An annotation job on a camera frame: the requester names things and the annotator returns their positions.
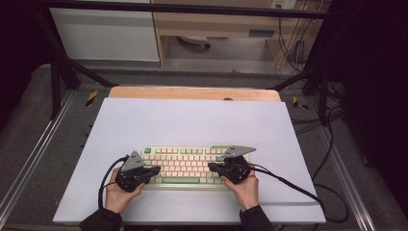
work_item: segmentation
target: metal rail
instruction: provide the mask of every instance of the metal rail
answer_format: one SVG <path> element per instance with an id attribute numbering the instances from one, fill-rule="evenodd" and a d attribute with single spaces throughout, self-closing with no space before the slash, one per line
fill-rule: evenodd
<path id="1" fill-rule="evenodd" d="M 57 114 L 54 120 L 51 120 L 48 123 L 47 127 L 45 128 L 44 132 L 39 138 L 36 147 L 31 152 L 29 158 L 27 159 L 23 168 L 18 173 L 6 196 L 0 203 L 0 230 L 5 225 L 6 220 L 9 217 L 10 213 L 12 212 L 12 209 L 16 204 L 18 198 L 23 193 L 24 188 L 26 187 L 28 181 L 30 180 L 30 177 L 32 176 L 34 170 L 38 165 L 39 160 L 42 157 L 42 154 L 47 148 L 48 143 L 53 138 L 55 132 L 57 131 L 57 128 L 59 127 L 61 121 L 63 120 L 64 115 L 75 94 L 76 94 L 75 90 L 69 90 L 68 93 L 65 95 L 60 112 Z"/>
<path id="2" fill-rule="evenodd" d="M 314 117 L 318 118 L 318 103 L 315 99 L 307 97 L 307 102 L 309 108 L 311 109 Z M 320 126 L 320 131 L 324 137 L 324 141 L 327 146 L 330 143 L 330 133 L 327 128 Z M 375 226 L 371 220 L 370 214 L 366 209 L 363 199 L 356 186 L 354 185 L 353 179 L 348 173 L 347 167 L 345 166 L 341 154 L 336 148 L 335 143 L 333 143 L 332 151 L 330 153 L 330 158 L 333 162 L 333 167 L 336 170 L 336 173 L 339 177 L 339 180 L 342 184 L 345 196 L 347 197 L 348 203 L 354 213 L 354 216 L 360 226 L 360 229 L 363 231 L 374 231 Z"/>

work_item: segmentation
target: person's left hand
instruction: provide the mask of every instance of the person's left hand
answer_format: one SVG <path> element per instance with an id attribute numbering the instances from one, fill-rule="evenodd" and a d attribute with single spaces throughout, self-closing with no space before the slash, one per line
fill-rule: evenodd
<path id="1" fill-rule="evenodd" d="M 112 171 L 110 183 L 115 181 L 119 167 Z M 106 201 L 105 208 L 115 213 L 122 213 L 130 201 L 141 194 L 141 190 L 144 187 L 144 183 L 140 184 L 133 192 L 123 191 L 117 184 L 111 184 L 106 187 Z"/>

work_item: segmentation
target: handheld controller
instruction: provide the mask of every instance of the handheld controller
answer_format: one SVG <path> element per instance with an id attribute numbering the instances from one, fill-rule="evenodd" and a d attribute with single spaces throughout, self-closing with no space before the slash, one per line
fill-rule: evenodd
<path id="1" fill-rule="evenodd" d="M 224 158 L 224 163 L 209 163 L 208 168 L 210 171 L 217 172 L 219 176 L 225 176 L 232 183 L 240 184 L 250 173 L 249 165 L 242 155 L 255 150 L 254 147 L 230 146 L 221 155 Z"/>
<path id="2" fill-rule="evenodd" d="M 116 176 L 117 185 L 131 193 L 141 183 L 148 184 L 152 176 L 158 175 L 160 167 L 144 167 L 144 161 L 137 151 L 133 151 Z"/>

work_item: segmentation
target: person's right hand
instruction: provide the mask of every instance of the person's right hand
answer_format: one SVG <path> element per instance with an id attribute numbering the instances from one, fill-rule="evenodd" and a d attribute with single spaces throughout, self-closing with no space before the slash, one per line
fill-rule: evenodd
<path id="1" fill-rule="evenodd" d="M 251 172 L 248 175 L 248 178 L 246 178 L 243 182 L 237 185 L 234 185 L 234 183 L 228 180 L 228 178 L 226 178 L 225 176 L 221 176 L 221 180 L 224 182 L 224 185 L 226 187 L 230 188 L 234 192 L 235 197 L 238 199 L 238 202 L 240 202 L 241 206 L 245 210 L 248 210 L 252 207 L 259 205 L 258 202 L 259 180 L 258 178 L 256 178 L 254 170 L 251 170 Z"/>

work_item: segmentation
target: white table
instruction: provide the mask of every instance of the white table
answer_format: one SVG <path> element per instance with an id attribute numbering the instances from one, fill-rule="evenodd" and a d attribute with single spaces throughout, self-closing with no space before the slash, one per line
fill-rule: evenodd
<path id="1" fill-rule="evenodd" d="M 133 150 L 226 143 L 256 147 L 250 162 L 316 193 L 284 103 L 106 98 L 54 221 L 77 224 L 93 213 L 108 167 Z M 325 222 L 313 199 L 260 172 L 257 177 L 272 222 Z M 239 210 L 232 192 L 143 191 L 122 217 L 125 224 L 234 224 Z"/>

